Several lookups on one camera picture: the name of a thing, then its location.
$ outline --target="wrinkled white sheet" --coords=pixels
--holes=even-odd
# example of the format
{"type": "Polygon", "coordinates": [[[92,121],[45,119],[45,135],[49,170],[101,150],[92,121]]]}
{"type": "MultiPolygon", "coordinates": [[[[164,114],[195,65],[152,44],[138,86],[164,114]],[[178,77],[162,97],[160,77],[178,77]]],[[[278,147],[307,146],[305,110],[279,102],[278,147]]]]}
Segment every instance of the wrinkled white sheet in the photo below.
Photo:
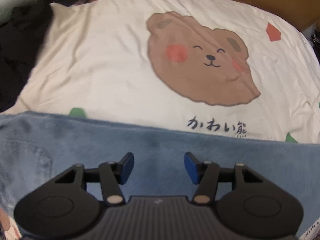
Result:
{"type": "Polygon", "coordinates": [[[52,9],[37,66],[8,114],[68,114],[80,107],[88,118],[114,122],[280,141],[290,133],[300,143],[320,141],[319,63],[303,35],[278,16],[230,0],[98,0],[52,9]],[[248,104],[211,106],[171,90],[147,52],[146,21],[168,11],[238,34],[261,95],[248,104]],[[268,23],[281,40],[270,41],[268,23]]]}

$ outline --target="red shape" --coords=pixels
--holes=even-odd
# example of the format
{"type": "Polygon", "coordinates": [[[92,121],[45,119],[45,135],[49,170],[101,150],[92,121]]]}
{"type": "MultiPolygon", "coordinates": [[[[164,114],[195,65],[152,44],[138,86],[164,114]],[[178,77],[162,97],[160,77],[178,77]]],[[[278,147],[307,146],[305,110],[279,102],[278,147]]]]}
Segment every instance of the red shape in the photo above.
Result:
{"type": "Polygon", "coordinates": [[[179,44],[169,45],[165,50],[165,54],[170,61],[176,63],[181,63],[188,59],[186,47],[179,44]]]}
{"type": "Polygon", "coordinates": [[[240,72],[243,72],[244,69],[239,65],[238,62],[236,62],[234,59],[232,59],[232,65],[233,67],[237,70],[237,71],[240,71],[240,72]]]}
{"type": "Polygon", "coordinates": [[[271,23],[268,23],[266,32],[269,36],[270,41],[281,40],[281,32],[276,27],[274,27],[271,23]]]}

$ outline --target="circular indentation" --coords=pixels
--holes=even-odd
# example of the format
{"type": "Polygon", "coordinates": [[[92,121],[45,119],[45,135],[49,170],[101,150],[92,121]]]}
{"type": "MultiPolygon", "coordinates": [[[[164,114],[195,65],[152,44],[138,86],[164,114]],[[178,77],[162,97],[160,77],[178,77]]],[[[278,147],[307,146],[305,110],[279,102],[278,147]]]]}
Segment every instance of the circular indentation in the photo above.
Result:
{"type": "Polygon", "coordinates": [[[245,200],[244,209],[252,216],[269,218],[281,211],[281,204],[269,196],[253,196],[245,200]]]}
{"type": "Polygon", "coordinates": [[[198,204],[207,204],[210,201],[210,198],[206,195],[198,195],[193,198],[193,201],[198,204]]]}
{"type": "Polygon", "coordinates": [[[37,211],[44,217],[56,218],[69,214],[73,210],[73,201],[62,196],[50,196],[40,200],[37,211]]]}
{"type": "Polygon", "coordinates": [[[119,204],[123,201],[123,197],[121,197],[119,195],[111,195],[111,196],[107,197],[107,201],[110,204],[119,204]]]}

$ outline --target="brown bear face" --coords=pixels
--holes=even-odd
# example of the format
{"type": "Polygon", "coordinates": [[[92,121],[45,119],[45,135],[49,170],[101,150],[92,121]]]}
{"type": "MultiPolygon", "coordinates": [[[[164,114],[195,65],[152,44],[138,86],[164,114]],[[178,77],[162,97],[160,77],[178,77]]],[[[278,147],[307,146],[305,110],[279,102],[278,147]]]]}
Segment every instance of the brown bear face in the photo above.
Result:
{"type": "Polygon", "coordinates": [[[212,30],[176,12],[153,14],[147,27],[153,69],[178,94],[223,106],[247,104],[260,95],[246,62],[248,49],[236,33],[212,30]]]}

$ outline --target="bear's cheek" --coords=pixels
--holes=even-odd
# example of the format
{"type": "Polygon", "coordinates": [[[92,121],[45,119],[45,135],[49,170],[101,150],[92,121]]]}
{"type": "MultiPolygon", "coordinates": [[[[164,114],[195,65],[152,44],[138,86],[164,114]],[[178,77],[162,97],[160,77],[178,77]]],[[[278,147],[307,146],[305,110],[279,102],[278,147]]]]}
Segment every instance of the bear's cheek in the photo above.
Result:
{"type": "Polygon", "coordinates": [[[169,45],[165,54],[171,62],[182,63],[188,59],[188,50],[185,46],[180,44],[169,45]]]}

